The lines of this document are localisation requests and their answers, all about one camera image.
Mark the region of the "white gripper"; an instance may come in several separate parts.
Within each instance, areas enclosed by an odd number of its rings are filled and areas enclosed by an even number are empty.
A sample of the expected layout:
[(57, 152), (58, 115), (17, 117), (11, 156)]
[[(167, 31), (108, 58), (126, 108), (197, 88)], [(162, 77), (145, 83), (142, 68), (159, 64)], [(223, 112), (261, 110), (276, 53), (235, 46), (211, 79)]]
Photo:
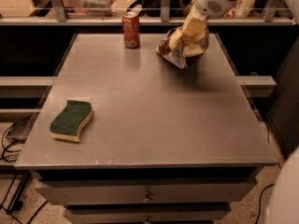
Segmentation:
[(171, 50), (181, 46), (184, 42), (195, 42), (203, 38), (207, 28), (207, 17), (220, 18), (225, 15), (237, 0), (195, 0), (182, 28), (177, 28), (169, 39)]

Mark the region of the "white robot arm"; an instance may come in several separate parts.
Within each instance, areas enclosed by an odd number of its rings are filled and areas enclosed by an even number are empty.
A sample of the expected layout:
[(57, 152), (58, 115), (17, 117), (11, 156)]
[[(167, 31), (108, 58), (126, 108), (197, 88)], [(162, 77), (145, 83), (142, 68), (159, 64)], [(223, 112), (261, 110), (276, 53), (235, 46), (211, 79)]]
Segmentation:
[[(182, 26), (189, 44), (207, 21), (222, 17), (237, 0), (195, 0)], [(278, 71), (278, 99), (270, 110), (276, 130), (290, 150), (272, 189), (264, 224), (299, 224), (299, 37)]]

